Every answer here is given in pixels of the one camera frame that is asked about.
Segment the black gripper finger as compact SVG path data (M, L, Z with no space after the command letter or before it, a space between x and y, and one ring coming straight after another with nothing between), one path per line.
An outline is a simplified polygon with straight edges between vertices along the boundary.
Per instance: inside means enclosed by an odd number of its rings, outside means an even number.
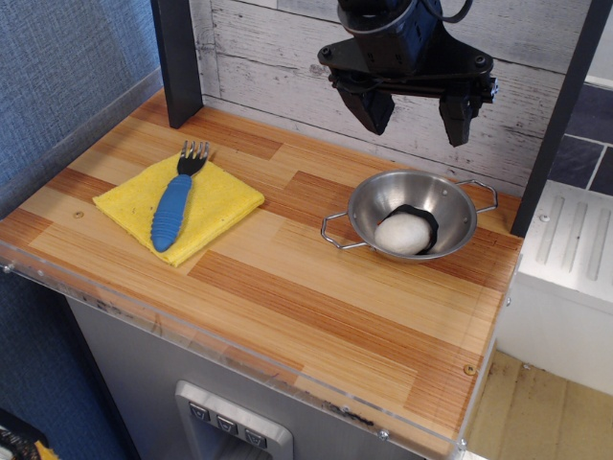
M468 142L471 121L479 114L479 106L467 94L443 94L439 111L448 142L459 147Z
M347 109L370 132L384 133L395 109L391 93L382 80L366 86L351 86L338 81L334 84Z

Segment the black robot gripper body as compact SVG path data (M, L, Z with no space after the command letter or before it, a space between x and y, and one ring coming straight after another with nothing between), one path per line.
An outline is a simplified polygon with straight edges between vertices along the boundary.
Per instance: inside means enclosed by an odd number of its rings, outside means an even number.
M345 97L435 98L457 91L490 104L498 91L492 57L445 28L470 7L467 1L445 16L439 1L339 1L339 20L351 37L322 47L319 62Z

